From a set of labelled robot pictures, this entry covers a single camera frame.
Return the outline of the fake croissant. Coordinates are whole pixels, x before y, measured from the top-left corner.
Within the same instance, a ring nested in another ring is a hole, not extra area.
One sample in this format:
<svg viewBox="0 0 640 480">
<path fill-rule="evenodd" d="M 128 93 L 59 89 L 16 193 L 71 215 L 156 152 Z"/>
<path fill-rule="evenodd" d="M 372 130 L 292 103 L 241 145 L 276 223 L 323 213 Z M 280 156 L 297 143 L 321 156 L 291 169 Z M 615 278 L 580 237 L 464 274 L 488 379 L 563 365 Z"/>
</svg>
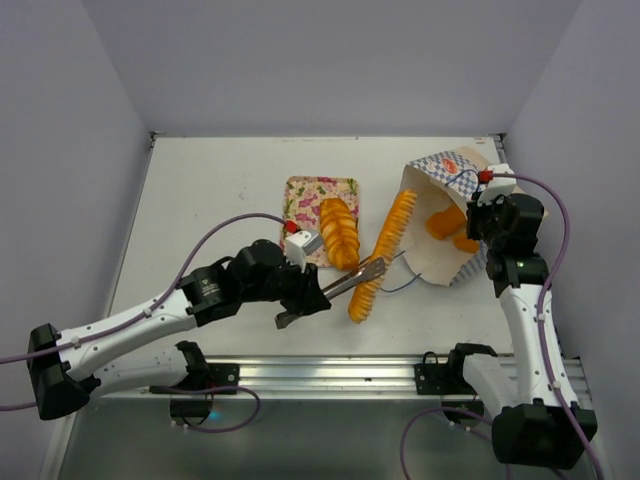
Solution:
<svg viewBox="0 0 640 480">
<path fill-rule="evenodd" d="M 478 241 L 468 238 L 464 233 L 454 236 L 452 242 L 457 249 L 469 254 L 476 254 L 480 248 Z"/>
</svg>

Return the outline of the blue checkered paper bag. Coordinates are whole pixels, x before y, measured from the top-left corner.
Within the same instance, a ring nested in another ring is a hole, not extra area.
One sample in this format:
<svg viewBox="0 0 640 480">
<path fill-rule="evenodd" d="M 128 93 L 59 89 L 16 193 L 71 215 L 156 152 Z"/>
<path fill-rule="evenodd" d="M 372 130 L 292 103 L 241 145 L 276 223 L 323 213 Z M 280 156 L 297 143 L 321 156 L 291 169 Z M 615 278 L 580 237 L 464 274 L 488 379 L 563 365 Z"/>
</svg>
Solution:
<svg viewBox="0 0 640 480">
<path fill-rule="evenodd" d="M 400 188 L 416 203 L 399 250 L 419 279 L 451 287 L 486 270 L 497 293 L 545 283 L 536 246 L 546 212 L 511 174 L 471 147 L 406 164 Z"/>
</svg>

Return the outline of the metal serving tongs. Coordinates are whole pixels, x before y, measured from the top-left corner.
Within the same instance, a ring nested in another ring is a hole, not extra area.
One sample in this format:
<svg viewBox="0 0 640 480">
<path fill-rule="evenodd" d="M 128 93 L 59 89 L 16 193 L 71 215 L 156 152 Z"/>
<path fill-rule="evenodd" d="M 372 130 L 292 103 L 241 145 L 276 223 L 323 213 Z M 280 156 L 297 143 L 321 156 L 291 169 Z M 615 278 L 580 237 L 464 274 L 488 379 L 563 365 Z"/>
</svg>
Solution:
<svg viewBox="0 0 640 480">
<path fill-rule="evenodd" d="M 382 257 L 377 257 L 373 260 L 367 257 L 355 270 L 324 287 L 321 290 L 322 295 L 327 301 L 331 302 L 334 298 L 344 294 L 361 283 L 376 280 L 385 273 L 386 269 L 387 265 Z M 299 318 L 301 318 L 301 315 L 281 312 L 276 315 L 275 324 L 276 327 L 281 330 L 285 329 Z"/>
</svg>

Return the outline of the twisted fake bread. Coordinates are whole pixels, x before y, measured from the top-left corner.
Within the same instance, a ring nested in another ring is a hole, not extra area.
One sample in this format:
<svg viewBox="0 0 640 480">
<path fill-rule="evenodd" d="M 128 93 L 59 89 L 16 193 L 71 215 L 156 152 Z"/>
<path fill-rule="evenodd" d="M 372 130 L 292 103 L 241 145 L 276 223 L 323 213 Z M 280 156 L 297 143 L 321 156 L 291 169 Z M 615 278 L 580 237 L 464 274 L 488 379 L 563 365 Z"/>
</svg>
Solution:
<svg viewBox="0 0 640 480">
<path fill-rule="evenodd" d="M 359 236 L 348 205 L 340 198 L 328 198 L 320 205 L 320 233 L 331 266 L 350 270 L 358 266 Z"/>
</svg>

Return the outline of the long fake baguette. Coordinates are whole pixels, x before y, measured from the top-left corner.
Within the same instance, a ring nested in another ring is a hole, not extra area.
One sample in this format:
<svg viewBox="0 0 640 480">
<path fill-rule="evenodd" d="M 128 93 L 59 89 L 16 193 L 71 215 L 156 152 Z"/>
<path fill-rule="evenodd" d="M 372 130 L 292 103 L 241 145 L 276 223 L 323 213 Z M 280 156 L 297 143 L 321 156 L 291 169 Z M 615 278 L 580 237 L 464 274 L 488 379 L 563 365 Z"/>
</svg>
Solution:
<svg viewBox="0 0 640 480">
<path fill-rule="evenodd" d="M 368 264 L 383 260 L 383 273 L 376 279 L 360 283 L 356 286 L 348 306 L 348 314 L 352 322 L 361 323 L 370 315 L 376 295 L 384 281 L 386 269 L 391 265 L 400 245 L 407 225 L 413 214 L 417 194 L 411 189 L 400 191 L 391 206 Z"/>
</svg>

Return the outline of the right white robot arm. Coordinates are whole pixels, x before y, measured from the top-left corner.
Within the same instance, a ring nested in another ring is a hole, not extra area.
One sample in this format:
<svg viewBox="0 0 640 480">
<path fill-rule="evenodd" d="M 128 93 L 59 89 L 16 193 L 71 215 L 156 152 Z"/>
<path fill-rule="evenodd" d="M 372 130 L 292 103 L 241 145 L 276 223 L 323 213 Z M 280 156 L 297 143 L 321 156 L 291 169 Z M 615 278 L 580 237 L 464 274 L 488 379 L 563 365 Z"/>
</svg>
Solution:
<svg viewBox="0 0 640 480">
<path fill-rule="evenodd" d="M 535 251 L 543 214 L 542 203 L 522 193 L 468 202 L 466 233 L 488 248 L 487 275 L 507 319 L 516 377 L 508 377 L 492 348 L 458 344 L 445 379 L 454 391 L 473 389 L 480 397 L 499 462 L 570 470 L 595 436 L 597 419 L 580 406 L 560 352 L 549 269 Z"/>
</svg>

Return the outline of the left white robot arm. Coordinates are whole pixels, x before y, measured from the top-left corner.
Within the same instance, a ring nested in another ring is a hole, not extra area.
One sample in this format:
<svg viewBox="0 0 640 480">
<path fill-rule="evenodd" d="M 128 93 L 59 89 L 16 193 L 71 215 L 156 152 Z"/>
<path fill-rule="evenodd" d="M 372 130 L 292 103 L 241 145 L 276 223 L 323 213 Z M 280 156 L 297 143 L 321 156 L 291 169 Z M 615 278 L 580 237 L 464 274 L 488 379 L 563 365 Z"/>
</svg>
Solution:
<svg viewBox="0 0 640 480">
<path fill-rule="evenodd" d="M 33 329 L 27 368 L 40 419 L 64 417 L 120 388 L 149 384 L 201 390 L 208 369 L 192 343 L 181 342 L 152 359 L 136 359 L 135 350 L 232 317 L 246 303 L 278 302 L 299 316 L 330 309 L 318 268 L 307 259 L 321 245 L 321 238 L 306 230 L 288 236 L 283 245 L 260 239 L 117 315 L 62 331 L 49 323 Z"/>
</svg>

